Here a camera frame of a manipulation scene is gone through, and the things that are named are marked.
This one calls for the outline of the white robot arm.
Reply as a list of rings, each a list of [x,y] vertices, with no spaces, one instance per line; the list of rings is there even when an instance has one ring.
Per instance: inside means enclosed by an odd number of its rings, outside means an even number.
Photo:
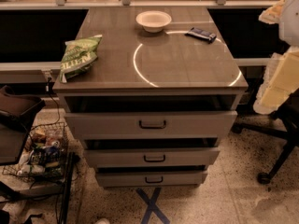
[[[259,21],[278,24],[279,39],[290,47],[269,60],[253,110],[270,114],[299,89],[299,0],[280,0],[259,16]]]

